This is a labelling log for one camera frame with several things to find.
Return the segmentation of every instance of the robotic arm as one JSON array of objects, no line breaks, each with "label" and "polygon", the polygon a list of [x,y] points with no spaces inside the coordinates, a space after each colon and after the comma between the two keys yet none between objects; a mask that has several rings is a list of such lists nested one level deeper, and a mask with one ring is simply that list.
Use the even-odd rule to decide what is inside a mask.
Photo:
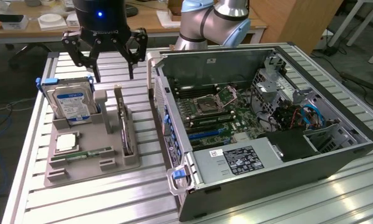
[{"label": "robotic arm", "polygon": [[206,49],[206,40],[235,47],[250,29],[249,0],[183,0],[174,50]]},{"label": "robotic arm", "polygon": [[[130,79],[133,67],[145,60],[147,35],[143,28],[130,30],[126,25],[125,0],[73,0],[79,30],[65,31],[62,45],[77,67],[85,66],[93,72],[95,82],[101,81],[97,69],[99,52],[118,51],[129,66]],[[85,56],[78,47],[82,40],[91,48]],[[137,51],[130,52],[130,43],[138,44]]]}]

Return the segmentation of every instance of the slotted metal surface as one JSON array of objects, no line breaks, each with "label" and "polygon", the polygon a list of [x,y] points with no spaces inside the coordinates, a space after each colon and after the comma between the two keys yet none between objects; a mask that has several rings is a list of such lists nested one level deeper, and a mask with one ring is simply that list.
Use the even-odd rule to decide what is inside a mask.
[{"label": "slotted metal surface", "polygon": [[[279,46],[373,130],[373,111],[297,48],[286,44]],[[101,54],[98,66],[102,82],[94,87],[107,90],[107,110],[115,109],[113,85],[122,85],[125,104],[134,119],[141,167],[97,180],[46,189],[42,183],[53,114],[39,94],[2,223],[178,223],[147,103],[146,64],[139,63],[134,70],[134,80],[129,80],[126,63],[118,53]],[[286,69],[297,86],[307,86],[293,69]],[[83,74],[85,68],[74,67],[65,53],[46,62],[46,77]],[[186,223],[343,224],[362,221],[373,223],[373,151],[327,179]]]}]

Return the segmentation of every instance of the wooden cabinet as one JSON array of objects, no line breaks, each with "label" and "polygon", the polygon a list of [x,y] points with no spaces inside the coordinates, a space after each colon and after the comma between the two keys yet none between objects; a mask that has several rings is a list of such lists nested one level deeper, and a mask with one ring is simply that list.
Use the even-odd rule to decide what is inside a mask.
[{"label": "wooden cabinet", "polygon": [[310,53],[342,0],[250,0],[267,24],[261,43],[293,42]]}]

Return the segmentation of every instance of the blue hard drive label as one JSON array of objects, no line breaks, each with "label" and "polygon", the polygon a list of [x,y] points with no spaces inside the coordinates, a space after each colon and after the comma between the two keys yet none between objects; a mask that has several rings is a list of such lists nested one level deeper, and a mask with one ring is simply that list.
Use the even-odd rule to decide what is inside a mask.
[{"label": "blue hard drive label", "polygon": [[234,175],[263,168],[251,146],[223,151],[223,157]]},{"label": "blue hard drive label", "polygon": [[89,118],[87,106],[81,92],[57,95],[58,105],[67,120],[79,121]]}]

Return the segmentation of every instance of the gray robot arm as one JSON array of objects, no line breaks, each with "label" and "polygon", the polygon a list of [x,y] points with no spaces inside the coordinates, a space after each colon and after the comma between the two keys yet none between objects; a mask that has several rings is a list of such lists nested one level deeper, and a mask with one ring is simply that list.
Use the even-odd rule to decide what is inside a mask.
[{"label": "gray robot arm", "polygon": [[206,40],[235,47],[250,29],[249,1],[183,0],[174,50],[205,49]]}]

